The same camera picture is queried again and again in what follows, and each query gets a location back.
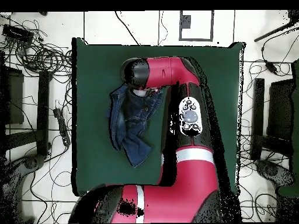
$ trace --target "power cord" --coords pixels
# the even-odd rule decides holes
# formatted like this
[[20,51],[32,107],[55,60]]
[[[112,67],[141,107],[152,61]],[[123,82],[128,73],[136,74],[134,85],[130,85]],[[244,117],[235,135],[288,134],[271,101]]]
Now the power cord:
[[118,18],[118,20],[124,25],[124,27],[128,30],[128,33],[129,33],[130,36],[133,38],[133,40],[136,42],[136,44],[137,44],[138,46],[140,46],[140,44],[139,44],[139,43],[137,42],[137,40],[134,38],[134,36],[132,35],[130,29],[127,27],[127,25],[124,24],[124,22],[119,18],[119,16],[118,16],[118,14],[117,14],[116,11],[115,11],[115,15],[116,15],[116,17]]
[[279,34],[279,35],[276,35],[276,36],[273,36],[273,37],[269,38],[268,40],[265,41],[265,43],[263,44],[263,47],[262,47],[262,49],[261,49],[261,51],[262,51],[262,57],[263,57],[263,60],[264,60],[264,62],[265,62],[266,68],[267,68],[271,73],[274,73],[274,74],[277,75],[277,76],[290,75],[290,74],[288,74],[288,73],[290,72],[290,65],[288,64],[288,72],[287,72],[287,73],[284,73],[284,72],[281,70],[281,65],[282,65],[282,63],[284,62],[284,60],[287,58],[287,56],[288,56],[288,54],[290,53],[290,51],[291,51],[291,49],[292,49],[294,43],[295,43],[296,40],[299,38],[299,35],[295,38],[295,40],[294,40],[294,42],[292,43],[290,49],[288,50],[287,55],[284,57],[284,59],[282,60],[282,62],[280,63],[280,65],[278,65],[278,67],[279,67],[279,71],[277,70],[277,68],[276,68],[276,66],[275,66],[274,63],[269,62],[269,61],[267,61],[267,60],[264,58],[265,45],[266,45],[266,43],[267,43],[268,41],[270,41],[271,39],[274,39],[274,38],[276,38],[276,37],[279,37],[279,36],[281,36],[281,35],[283,35],[283,34],[286,34],[286,33],[289,33],[289,32],[291,32],[291,31],[295,31],[295,30],[299,30],[299,27],[295,27],[295,28],[290,29],[290,30],[288,30],[288,31],[285,31],[285,32],[283,32],[283,33],[281,33],[281,34]]
[[163,40],[161,40],[160,42],[158,42],[158,46],[160,46],[160,44],[164,41],[164,40],[166,40],[166,38],[167,38],[167,36],[168,36],[168,30],[167,30],[167,28],[164,26],[164,24],[163,24],[163,22],[162,22],[162,20],[163,20],[163,15],[164,15],[164,10],[162,11],[162,16],[161,16],[161,25],[164,27],[164,29],[166,30],[166,36],[165,36],[165,38],[163,39]]

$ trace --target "green table surface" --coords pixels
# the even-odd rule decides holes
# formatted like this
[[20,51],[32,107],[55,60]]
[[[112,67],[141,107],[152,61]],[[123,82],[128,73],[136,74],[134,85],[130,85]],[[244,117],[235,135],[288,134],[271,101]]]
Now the green table surface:
[[225,161],[233,192],[237,163],[237,121],[240,52],[242,43],[231,48],[151,47],[85,45],[77,39],[77,191],[102,184],[156,184],[161,172],[161,133],[164,103],[148,124],[144,141],[153,147],[136,169],[124,150],[118,152],[109,138],[105,112],[109,93],[121,85],[120,67],[132,57],[193,57],[204,71],[221,130]]

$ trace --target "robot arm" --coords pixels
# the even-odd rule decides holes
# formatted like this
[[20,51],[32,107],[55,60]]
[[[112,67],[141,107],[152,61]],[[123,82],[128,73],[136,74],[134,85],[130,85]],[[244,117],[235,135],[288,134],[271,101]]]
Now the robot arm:
[[[144,209],[145,221],[219,221],[220,198],[210,128],[200,79],[194,67],[187,59],[180,57],[133,58],[122,65],[121,78],[129,87],[137,90],[171,87],[171,102],[168,107],[168,128],[171,134],[168,133],[166,137],[162,169],[175,163],[168,156],[176,156],[177,173],[171,187],[144,186],[144,198],[147,202],[152,202],[151,205],[147,203],[148,209]],[[187,213],[180,219],[176,218],[182,206],[177,204],[176,208],[172,204],[169,210],[170,205],[167,203],[172,200],[185,200],[191,215]],[[168,209],[164,216],[168,213],[172,216],[158,217],[162,206]]]

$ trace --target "black cable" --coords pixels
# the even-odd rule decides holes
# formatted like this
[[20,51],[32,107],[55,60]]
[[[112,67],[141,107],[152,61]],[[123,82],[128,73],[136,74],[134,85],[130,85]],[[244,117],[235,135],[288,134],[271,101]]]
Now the black cable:
[[291,51],[291,49],[292,49],[294,43],[295,43],[296,40],[299,38],[299,35],[298,35],[298,36],[295,38],[295,40],[293,41],[293,43],[292,43],[290,49],[288,50],[286,56],[283,58],[283,60],[282,60],[282,62],[280,63],[280,65],[275,65],[273,62],[268,62],[268,61],[264,58],[265,45],[266,45],[266,43],[267,43],[268,41],[270,41],[270,40],[272,40],[272,39],[274,39],[274,38],[276,38],[276,37],[279,37],[279,36],[281,36],[281,35],[284,35],[284,34],[286,34],[286,33],[289,33],[289,32],[291,32],[291,31],[295,31],[295,30],[298,30],[298,29],[299,29],[299,27],[295,27],[295,28],[293,28],[293,29],[287,30],[287,31],[285,31],[285,32],[283,32],[283,33],[281,33],[281,34],[278,34],[278,35],[276,35],[276,36],[273,36],[273,37],[269,38],[269,39],[266,40],[266,41],[264,42],[264,44],[263,44],[263,47],[262,47],[262,49],[261,49],[263,60],[264,60],[264,62],[266,63],[266,66],[270,69],[270,71],[271,71],[272,73],[274,73],[275,75],[277,75],[277,76],[290,75],[290,74],[288,74],[288,73],[290,72],[290,70],[291,70],[290,64],[288,63],[288,72],[287,72],[287,73],[284,73],[284,72],[281,70],[281,65],[282,65],[282,63],[284,62],[284,60],[287,58],[287,56],[288,56],[288,54],[290,53],[290,51]]
[[161,40],[161,41],[158,43],[158,46],[160,46],[160,44],[161,44],[164,40],[166,40],[166,38],[167,38],[167,36],[168,36],[168,30],[167,30],[167,28],[164,26],[164,24],[163,24],[163,22],[162,22],[162,20],[163,20],[163,15],[164,15],[164,10],[163,10],[163,12],[162,12],[162,16],[161,16],[161,25],[162,25],[162,27],[164,27],[164,29],[166,30],[166,36],[165,36],[165,38],[164,38],[163,40]]
[[46,210],[47,210],[47,208],[48,208],[48,204],[47,204],[43,199],[41,199],[40,197],[38,197],[38,196],[32,191],[32,184],[33,184],[34,180],[35,180],[35,172],[33,173],[33,180],[32,180],[32,182],[31,182],[31,184],[30,184],[30,192],[32,193],[33,196],[35,196],[37,199],[43,201],[43,202],[45,203],[45,205],[46,205],[46,208],[44,209],[43,213],[40,215],[39,219],[37,220],[37,223],[36,223],[36,224],[39,224],[40,219],[43,217],[43,215],[45,214],[45,212],[46,212]]
[[118,16],[118,14],[117,14],[116,11],[115,11],[115,15],[116,15],[116,17],[118,18],[118,20],[124,25],[124,27],[128,30],[130,36],[134,39],[134,41],[136,42],[136,44],[140,46],[140,44],[137,42],[137,40],[136,40],[136,39],[134,38],[134,36],[131,34],[131,31],[129,30],[129,28],[127,27],[127,25],[124,24],[124,22],[119,18],[119,16]]
[[[58,161],[59,161],[60,158],[62,157],[62,154],[60,155],[60,157],[58,158],[58,160],[55,162],[54,166],[58,163]],[[48,208],[48,203],[45,202],[45,200],[39,198],[37,195],[34,194],[32,188],[33,188],[33,186],[35,186],[35,185],[41,180],[41,179],[40,179],[38,182],[36,182],[36,183],[33,185],[34,179],[35,179],[35,172],[34,172],[34,177],[33,177],[33,180],[32,180],[32,182],[31,182],[31,185],[30,185],[30,189],[29,189],[29,190],[30,190],[30,192],[32,193],[32,195],[34,195],[34,196],[35,196],[36,198],[38,198],[39,200],[43,201],[43,202],[45,203],[45,205],[46,205],[45,210],[44,210],[43,213],[40,215],[40,217],[39,217],[39,219],[38,219],[38,221],[37,221],[37,224],[39,224],[40,219],[43,217],[43,215],[45,214],[45,212],[46,212],[46,210],[47,210],[47,208]]]

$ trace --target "denim cloth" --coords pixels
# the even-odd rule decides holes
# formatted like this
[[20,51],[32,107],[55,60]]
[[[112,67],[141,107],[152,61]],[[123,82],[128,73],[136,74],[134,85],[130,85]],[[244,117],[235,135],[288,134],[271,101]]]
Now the denim cloth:
[[152,148],[141,137],[147,122],[158,110],[163,100],[161,90],[145,97],[136,96],[124,83],[110,93],[111,107],[106,113],[109,118],[110,139],[117,151],[123,146],[132,167],[139,166]]

